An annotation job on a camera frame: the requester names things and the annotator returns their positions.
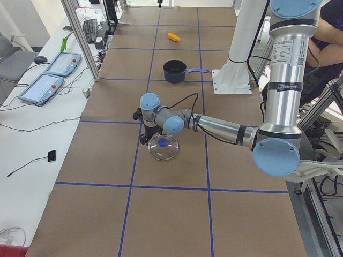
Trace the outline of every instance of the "green object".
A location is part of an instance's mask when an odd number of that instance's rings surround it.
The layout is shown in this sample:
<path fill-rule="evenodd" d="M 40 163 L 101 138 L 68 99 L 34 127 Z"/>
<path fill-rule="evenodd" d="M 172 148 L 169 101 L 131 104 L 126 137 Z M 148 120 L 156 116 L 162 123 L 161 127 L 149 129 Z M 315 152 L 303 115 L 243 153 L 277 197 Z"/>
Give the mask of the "green object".
<path fill-rule="evenodd" d="M 60 49 L 61 52 L 64 52 L 64 50 L 66 50 L 66 42 L 67 42 L 67 40 L 68 40 L 67 36 L 62 38 L 62 45 L 61 45 L 61 49 Z"/>

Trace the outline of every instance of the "white desk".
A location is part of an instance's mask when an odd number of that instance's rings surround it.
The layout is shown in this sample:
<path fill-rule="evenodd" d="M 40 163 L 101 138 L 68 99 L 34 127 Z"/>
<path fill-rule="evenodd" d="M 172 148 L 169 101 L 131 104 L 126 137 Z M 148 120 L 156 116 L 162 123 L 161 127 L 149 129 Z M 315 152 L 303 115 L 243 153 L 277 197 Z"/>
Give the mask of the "white desk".
<path fill-rule="evenodd" d="M 62 38 L 69 33 L 63 31 L 62 27 L 68 24 L 67 20 L 61 24 L 58 31 L 39 53 L 40 56 L 46 56 L 48 61 L 56 56 L 61 47 Z M 67 49 L 82 54 L 74 35 L 69 37 Z M 98 53 L 93 44 L 90 44 L 90 49 L 94 56 Z M 29 70 L 19 83 L 31 83 L 46 67 L 46 65 L 42 65 Z M 82 59 L 73 74 L 65 79 L 63 86 L 70 83 L 84 68 L 86 68 L 86 62 Z M 42 107 L 29 105 L 16 110 L 0 111 L 0 123 L 18 129 L 31 130 L 54 121 L 77 118 L 87 102 L 82 89 L 89 88 L 90 82 L 92 85 L 92 76 L 87 69 L 82 77 L 72 85 L 69 93 L 53 97 Z M 4 105 L 9 104 L 23 90 L 23 87 L 16 87 Z M 27 103 L 15 99 L 10 106 L 1 107 L 0 110 L 12 109 L 25 104 Z M 78 120 L 72 120 L 30 133 L 0 126 L 0 188 L 2 189 L 0 229 L 13 226 L 23 228 L 27 234 L 25 246 L 31 244 L 77 126 Z M 6 177 L 7 174 L 27 162 L 47 156 L 50 150 L 57 150 L 56 161 L 48 163 L 46 159 L 39 160 L 22 168 L 12 176 Z M 20 231 L 11 235 L 15 236 L 12 245 L 21 246 L 23 244 L 24 236 Z"/>

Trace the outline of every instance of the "computer mouse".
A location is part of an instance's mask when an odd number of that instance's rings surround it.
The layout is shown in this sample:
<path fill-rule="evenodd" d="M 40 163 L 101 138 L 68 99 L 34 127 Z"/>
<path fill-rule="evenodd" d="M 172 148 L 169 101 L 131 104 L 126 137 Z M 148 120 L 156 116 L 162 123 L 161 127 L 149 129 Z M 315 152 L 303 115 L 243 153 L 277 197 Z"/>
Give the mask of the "computer mouse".
<path fill-rule="evenodd" d="M 34 63 L 40 64 L 40 63 L 46 63 L 48 61 L 48 58 L 45 56 L 37 56 L 34 58 Z"/>

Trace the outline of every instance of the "purple pot handle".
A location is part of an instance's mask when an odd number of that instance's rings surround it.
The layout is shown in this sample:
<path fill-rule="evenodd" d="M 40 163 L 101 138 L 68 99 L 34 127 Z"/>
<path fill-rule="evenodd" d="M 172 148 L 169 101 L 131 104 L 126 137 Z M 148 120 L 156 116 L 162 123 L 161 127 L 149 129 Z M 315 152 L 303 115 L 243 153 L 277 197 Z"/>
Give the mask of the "purple pot handle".
<path fill-rule="evenodd" d="M 205 70 L 205 69 L 199 69 L 199 68 L 192 68 L 192 69 L 187 69 L 186 73 L 191 73 L 191 72 L 204 72 L 204 73 L 211 73 L 210 70 Z"/>

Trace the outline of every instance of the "person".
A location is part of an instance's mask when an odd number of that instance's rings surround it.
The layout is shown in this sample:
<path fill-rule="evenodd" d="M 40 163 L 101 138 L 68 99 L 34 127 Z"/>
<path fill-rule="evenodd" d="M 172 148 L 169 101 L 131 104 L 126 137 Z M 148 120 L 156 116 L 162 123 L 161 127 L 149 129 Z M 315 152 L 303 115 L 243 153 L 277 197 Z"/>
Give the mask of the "person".
<path fill-rule="evenodd" d="M 322 6 L 318 30 L 308 47 L 300 106 L 319 97 L 326 84 L 343 70 L 343 0 L 330 0 Z M 264 107 L 267 87 L 262 90 Z"/>

